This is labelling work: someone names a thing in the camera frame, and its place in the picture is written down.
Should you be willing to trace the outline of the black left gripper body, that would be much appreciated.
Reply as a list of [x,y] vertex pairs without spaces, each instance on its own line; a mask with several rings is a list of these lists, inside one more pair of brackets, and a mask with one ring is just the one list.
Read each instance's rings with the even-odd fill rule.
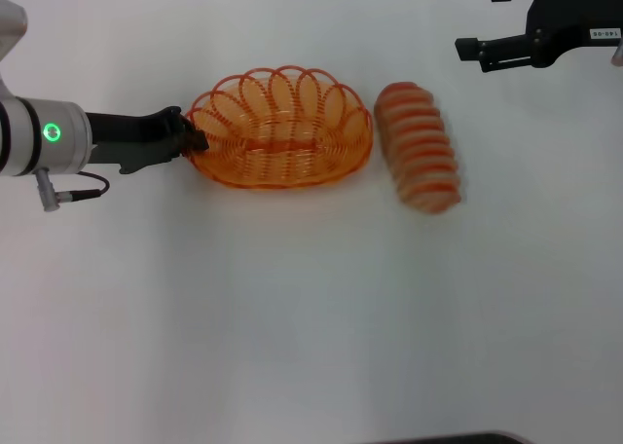
[[118,165],[120,174],[171,162],[185,149],[189,122],[169,106],[147,116],[87,113],[92,130],[90,165]]

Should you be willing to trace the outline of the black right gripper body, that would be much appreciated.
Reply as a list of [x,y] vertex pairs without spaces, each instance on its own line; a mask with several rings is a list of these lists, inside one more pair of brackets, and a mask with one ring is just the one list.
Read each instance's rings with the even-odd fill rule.
[[583,47],[617,47],[622,42],[622,0],[532,0],[526,35],[531,64],[551,66]]

